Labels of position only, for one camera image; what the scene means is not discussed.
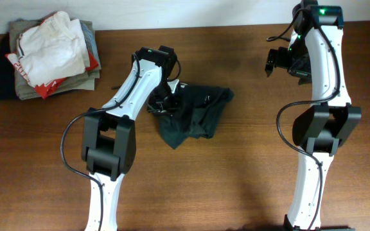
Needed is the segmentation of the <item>dark green t-shirt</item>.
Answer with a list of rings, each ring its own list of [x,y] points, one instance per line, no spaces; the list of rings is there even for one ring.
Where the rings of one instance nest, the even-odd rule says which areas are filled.
[[[160,115],[159,134],[169,147],[178,148],[187,138],[213,138],[226,104],[234,93],[230,88],[183,85],[179,89],[179,109]]]

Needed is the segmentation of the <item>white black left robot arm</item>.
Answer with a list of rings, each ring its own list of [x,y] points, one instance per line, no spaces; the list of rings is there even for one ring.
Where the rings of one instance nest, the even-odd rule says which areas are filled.
[[[171,114],[178,80],[169,76],[179,61],[175,51],[142,47],[132,57],[128,78],[101,112],[84,119],[82,160],[91,177],[86,230],[117,230],[121,183],[136,155],[135,120],[143,106],[152,114]]]

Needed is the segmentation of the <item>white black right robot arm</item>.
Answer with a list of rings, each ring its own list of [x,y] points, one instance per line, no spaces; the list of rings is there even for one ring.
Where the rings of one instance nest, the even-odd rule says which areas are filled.
[[[311,84],[309,109],[292,127],[292,140],[282,141],[298,152],[294,199],[285,214],[284,230],[322,230],[321,202],[327,173],[362,117],[346,88],[342,64],[343,11],[340,6],[301,1],[292,10],[288,47],[271,49],[265,72],[282,68]]]

